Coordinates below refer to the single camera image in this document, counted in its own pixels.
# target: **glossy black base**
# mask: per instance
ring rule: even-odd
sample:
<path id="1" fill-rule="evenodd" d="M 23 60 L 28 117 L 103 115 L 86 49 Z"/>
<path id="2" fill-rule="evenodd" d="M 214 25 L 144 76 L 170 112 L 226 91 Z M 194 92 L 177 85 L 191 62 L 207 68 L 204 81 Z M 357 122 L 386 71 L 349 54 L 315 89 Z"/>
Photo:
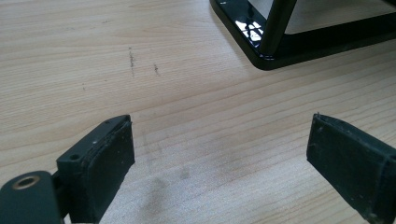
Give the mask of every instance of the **glossy black base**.
<path id="1" fill-rule="evenodd" d="M 242 51 L 259 69 L 273 70 L 396 38 L 396 13 L 283 35 L 272 56 L 259 51 L 266 19 L 248 0 L 210 0 Z"/>

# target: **tabletop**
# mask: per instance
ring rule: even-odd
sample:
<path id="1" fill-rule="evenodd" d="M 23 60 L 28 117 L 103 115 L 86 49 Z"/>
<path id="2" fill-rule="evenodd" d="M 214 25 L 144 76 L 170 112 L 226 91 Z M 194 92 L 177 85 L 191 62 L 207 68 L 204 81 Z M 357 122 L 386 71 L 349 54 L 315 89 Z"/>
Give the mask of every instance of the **tabletop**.
<path id="1" fill-rule="evenodd" d="M 261 71 L 208 0 L 0 2 L 0 186 L 129 114 L 101 223 L 365 223 L 306 161 L 317 112 L 396 147 L 396 40 Z"/>

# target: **wooden table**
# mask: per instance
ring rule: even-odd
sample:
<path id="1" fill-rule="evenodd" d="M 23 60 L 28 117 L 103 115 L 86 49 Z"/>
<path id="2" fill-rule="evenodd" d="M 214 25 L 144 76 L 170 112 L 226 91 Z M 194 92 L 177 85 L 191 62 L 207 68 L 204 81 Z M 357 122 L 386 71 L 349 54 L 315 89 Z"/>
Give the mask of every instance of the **wooden table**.
<path id="1" fill-rule="evenodd" d="M 0 3 L 0 185 L 130 114 L 101 223 L 364 223 L 306 161 L 316 112 L 396 147 L 396 41 L 264 72 L 208 0 Z"/>

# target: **screw hole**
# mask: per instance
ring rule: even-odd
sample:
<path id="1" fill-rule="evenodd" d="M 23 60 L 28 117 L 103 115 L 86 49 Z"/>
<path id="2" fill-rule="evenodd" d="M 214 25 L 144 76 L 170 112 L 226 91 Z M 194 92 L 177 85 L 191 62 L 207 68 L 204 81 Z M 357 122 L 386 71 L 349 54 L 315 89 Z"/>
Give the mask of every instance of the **screw hole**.
<path id="1" fill-rule="evenodd" d="M 32 187 L 35 183 L 37 183 L 38 180 L 40 180 L 40 177 L 38 175 L 29 175 L 15 182 L 12 188 L 27 189 Z"/>
<path id="2" fill-rule="evenodd" d="M 77 155 L 77 154 L 70 156 L 70 160 L 72 160 L 72 161 L 78 160 L 78 158 L 79 158 L 79 155 Z"/>

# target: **black stand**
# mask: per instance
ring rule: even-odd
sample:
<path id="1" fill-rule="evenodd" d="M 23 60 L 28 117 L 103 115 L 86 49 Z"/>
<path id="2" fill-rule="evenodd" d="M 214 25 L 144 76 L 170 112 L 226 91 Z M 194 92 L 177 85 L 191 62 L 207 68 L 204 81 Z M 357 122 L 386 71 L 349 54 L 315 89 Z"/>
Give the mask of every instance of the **black stand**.
<path id="1" fill-rule="evenodd" d="M 396 38 L 396 13 L 286 35 L 297 0 L 274 0 L 268 20 L 248 0 L 210 0 L 247 57 L 272 70 Z"/>

